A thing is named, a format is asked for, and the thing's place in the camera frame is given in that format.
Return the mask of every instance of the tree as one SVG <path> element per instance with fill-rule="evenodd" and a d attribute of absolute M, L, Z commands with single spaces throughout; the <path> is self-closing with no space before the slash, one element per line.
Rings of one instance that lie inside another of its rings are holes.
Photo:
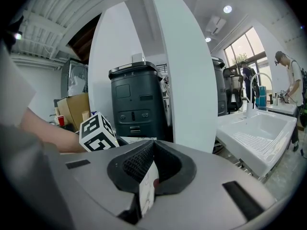
<path fill-rule="evenodd" d="M 243 54 L 239 54 L 236 56 L 236 60 L 235 58 L 232 58 L 232 64 L 235 65 L 236 64 L 236 61 L 237 63 L 241 62 L 241 61 L 244 61 L 248 58 L 247 54 L 246 53 L 243 53 Z"/>

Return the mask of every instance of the gray sleeve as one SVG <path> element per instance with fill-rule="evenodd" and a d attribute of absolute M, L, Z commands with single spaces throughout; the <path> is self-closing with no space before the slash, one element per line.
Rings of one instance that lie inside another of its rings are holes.
<path fill-rule="evenodd" d="M 19 125 L 35 91 L 21 75 L 3 42 L 0 42 L 0 91 L 0 124 Z"/>
<path fill-rule="evenodd" d="M 292 69 L 294 74 L 294 81 L 302 80 L 301 69 L 295 61 L 292 62 Z"/>

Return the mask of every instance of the ceiling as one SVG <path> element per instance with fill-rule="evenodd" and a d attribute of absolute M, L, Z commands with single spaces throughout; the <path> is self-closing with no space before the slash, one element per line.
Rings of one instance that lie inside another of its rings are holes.
<path fill-rule="evenodd" d="M 14 59 L 40 59 L 59 65 L 69 58 L 88 61 L 95 23 L 101 8 L 108 0 L 29 0 L 24 7 L 24 21 L 20 27 L 23 39 L 12 48 Z M 184 0 L 194 14 L 205 36 L 206 25 L 212 15 L 226 20 L 225 26 L 208 43 L 212 50 L 245 16 L 232 0 Z M 160 28 L 152 0 L 127 0 L 145 56 L 164 53 Z M 230 14 L 223 13 L 225 5 L 232 5 Z"/>

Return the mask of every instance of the faucet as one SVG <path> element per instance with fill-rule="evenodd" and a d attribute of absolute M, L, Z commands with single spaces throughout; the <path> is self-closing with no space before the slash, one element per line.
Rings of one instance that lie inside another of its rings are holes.
<path fill-rule="evenodd" d="M 252 78 L 251 78 L 251 81 L 250 81 L 250 97 L 252 97 L 252 84 L 253 84 L 253 81 L 255 79 L 255 77 L 257 77 L 258 75 L 265 75 L 269 78 L 270 82 L 271 82 L 271 85 L 272 85 L 272 92 L 274 92 L 274 89 L 273 89 L 273 82 L 272 82 L 272 79 L 269 77 L 268 74 L 265 74 L 265 73 L 262 73 L 262 72 L 259 72 L 257 74 L 255 74 Z M 246 117 L 251 117 L 252 116 L 252 110 L 253 110 L 253 103 L 248 99 L 248 97 L 246 97 L 247 100 L 248 100 L 248 106 L 247 106 L 247 109 L 246 109 Z"/>

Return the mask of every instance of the red cup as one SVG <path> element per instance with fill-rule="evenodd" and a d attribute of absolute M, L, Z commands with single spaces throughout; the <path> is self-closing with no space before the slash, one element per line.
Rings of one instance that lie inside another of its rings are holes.
<path fill-rule="evenodd" d="M 59 121 L 60 126 L 64 126 L 64 116 L 63 115 L 58 116 L 58 121 Z"/>

